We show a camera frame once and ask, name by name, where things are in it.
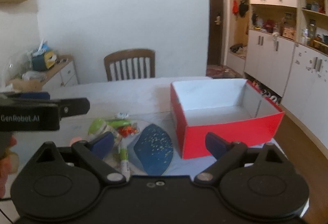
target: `table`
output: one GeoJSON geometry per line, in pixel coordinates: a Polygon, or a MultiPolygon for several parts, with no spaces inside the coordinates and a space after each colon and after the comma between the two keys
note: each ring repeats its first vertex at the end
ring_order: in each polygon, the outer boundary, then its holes
{"type": "MultiPolygon", "coordinates": [[[[129,113],[132,119],[154,123],[168,132],[175,148],[173,160],[166,175],[190,175],[194,177],[215,162],[212,156],[182,160],[177,152],[178,143],[170,115],[170,84],[181,80],[210,80],[208,77],[172,77],[126,80],[118,82],[92,83],[63,87],[50,92],[51,99],[87,97],[91,107],[83,116],[63,119],[56,132],[18,132],[17,145],[12,151],[18,153],[20,168],[31,158],[45,141],[57,146],[68,146],[73,137],[85,138],[89,125],[95,118],[113,117],[118,112],[129,113]]],[[[6,195],[16,174],[10,175],[6,184],[6,195]]],[[[18,215],[12,202],[1,202],[0,208],[12,219],[18,215]]],[[[0,223],[7,223],[0,214],[0,223]]]]}

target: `pink box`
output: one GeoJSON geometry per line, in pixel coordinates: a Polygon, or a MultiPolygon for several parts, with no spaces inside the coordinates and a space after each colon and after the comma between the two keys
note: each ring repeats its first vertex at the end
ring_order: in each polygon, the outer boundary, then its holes
{"type": "Polygon", "coordinates": [[[208,132],[248,146],[268,142],[284,116],[245,79],[173,82],[171,112],[183,159],[210,155],[208,132]]]}

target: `chair backrest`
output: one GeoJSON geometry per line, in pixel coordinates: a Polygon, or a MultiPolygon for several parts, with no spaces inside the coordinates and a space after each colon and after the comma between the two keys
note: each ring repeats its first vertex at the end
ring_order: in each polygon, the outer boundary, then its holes
{"type": "Polygon", "coordinates": [[[104,58],[108,81],[154,78],[155,51],[127,49],[109,54],[104,58]]]}

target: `brown floor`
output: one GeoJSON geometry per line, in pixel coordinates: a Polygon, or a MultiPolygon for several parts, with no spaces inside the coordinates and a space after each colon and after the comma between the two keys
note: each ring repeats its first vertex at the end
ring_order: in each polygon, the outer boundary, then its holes
{"type": "Polygon", "coordinates": [[[274,137],[310,188],[310,207],[304,216],[309,224],[328,223],[328,160],[287,116],[274,137]]]}

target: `screw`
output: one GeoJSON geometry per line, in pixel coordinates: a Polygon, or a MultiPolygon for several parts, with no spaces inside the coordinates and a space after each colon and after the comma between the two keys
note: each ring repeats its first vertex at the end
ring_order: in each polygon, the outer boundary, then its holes
{"type": "Polygon", "coordinates": [[[156,185],[157,186],[163,186],[163,185],[165,185],[165,182],[164,181],[157,181],[156,185]]]}
{"type": "Polygon", "coordinates": [[[109,181],[121,181],[123,180],[124,176],[120,173],[110,173],[107,175],[107,180],[109,181]]]}
{"type": "Polygon", "coordinates": [[[146,185],[147,185],[147,187],[149,187],[149,188],[155,188],[155,187],[156,187],[156,184],[153,183],[153,182],[148,182],[146,185]]]}
{"type": "Polygon", "coordinates": [[[201,181],[210,181],[213,179],[213,175],[207,172],[202,172],[197,175],[197,179],[201,181]]]}

